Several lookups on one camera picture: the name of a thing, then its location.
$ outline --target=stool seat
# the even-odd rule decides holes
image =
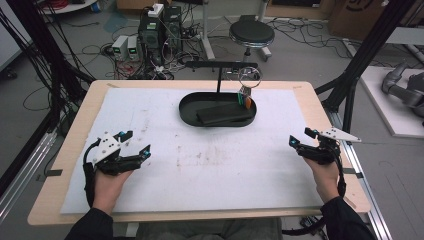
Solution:
[[[244,20],[230,27],[230,38],[237,44],[251,48],[263,48],[274,41],[274,30],[263,22]]]

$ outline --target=electronic equipment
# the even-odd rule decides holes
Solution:
[[[170,49],[172,53],[182,51],[183,43],[181,39],[181,7],[169,6],[165,8],[163,22],[166,28],[168,49]]]
[[[147,13],[147,16],[161,18],[162,12],[163,12],[163,7],[164,7],[163,4],[159,4],[159,3],[153,4],[153,10],[150,10]]]
[[[139,61],[141,56],[141,46],[137,36],[128,37],[128,55],[130,61]]]
[[[321,0],[272,0],[273,5],[319,7]]]
[[[119,36],[112,45],[113,54],[118,61],[125,61],[128,57],[128,36]]]
[[[164,48],[165,31],[160,18],[143,16],[138,28],[138,35],[142,43],[145,60],[148,64],[162,66],[164,59],[162,50]]]

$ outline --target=floor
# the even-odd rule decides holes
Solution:
[[[112,1],[101,13],[94,14],[86,9],[60,15],[60,20],[70,45],[90,73],[97,79],[113,79],[112,65],[107,58],[97,54],[99,47],[112,42],[112,39],[121,34],[135,34],[138,16],[117,12]],[[219,61],[241,60],[244,52],[242,47],[227,37],[229,21],[234,22],[236,19],[216,17],[209,21],[210,29],[214,30],[210,34],[213,36],[210,38],[211,45]],[[275,41],[269,47],[272,57],[264,62],[255,53],[251,56],[251,61],[259,64],[264,80],[308,81],[318,87],[338,77],[349,64],[346,48],[328,35],[325,22],[284,19],[276,22],[275,26],[281,31],[276,29]],[[57,41],[62,51],[69,53],[63,42],[59,39]],[[331,47],[325,47],[323,43],[328,43]],[[398,45],[384,46],[372,65],[390,67],[401,61],[408,61],[410,66],[417,69],[423,68],[423,65]],[[42,83],[37,80],[35,71],[26,58],[18,57],[11,66],[18,77],[7,79],[2,76],[0,80],[0,106],[3,110],[0,130],[4,136],[0,140],[0,174],[4,174],[40,124],[47,113],[45,108],[48,104],[47,91],[42,89]],[[174,73],[174,76],[175,79],[217,79],[217,72],[210,69],[198,69],[196,72],[182,69]],[[357,86],[351,133],[363,139],[362,143],[354,144],[355,151],[392,238],[424,239],[424,210],[420,207],[424,205],[424,190],[419,184],[422,181],[421,169],[424,168],[424,140],[392,137],[360,83]],[[39,176],[43,175],[44,168],[50,166],[49,160],[54,159],[62,141],[63,137],[59,136],[25,191],[1,223],[2,239],[61,239],[69,231],[71,226],[68,225],[34,227],[26,221],[43,185]],[[287,218],[283,221],[283,227],[297,228],[298,222],[298,218]],[[116,224],[116,235],[122,235],[124,231],[123,224]],[[303,236],[285,239],[320,238]]]

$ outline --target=cardboard box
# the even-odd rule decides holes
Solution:
[[[334,8],[334,0],[321,0],[318,8],[274,5],[269,1],[265,16],[283,18],[328,19]]]
[[[330,34],[364,40],[384,11],[382,2],[382,0],[337,1],[328,21]]]
[[[165,2],[170,4],[172,0],[116,0],[116,5],[120,10],[141,10],[153,6],[155,3],[165,4]]]

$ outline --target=person's hand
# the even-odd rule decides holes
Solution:
[[[331,199],[338,197],[337,179],[339,176],[339,169],[335,162],[327,165],[319,165],[317,162],[307,158],[303,158],[305,162],[311,167],[314,174],[314,179],[317,184],[317,192],[324,203]]]
[[[101,171],[97,171],[93,208],[102,210],[110,215],[115,207],[119,195],[121,194],[125,181],[132,172],[133,171],[128,171],[121,173],[118,176],[111,176],[104,174]]]

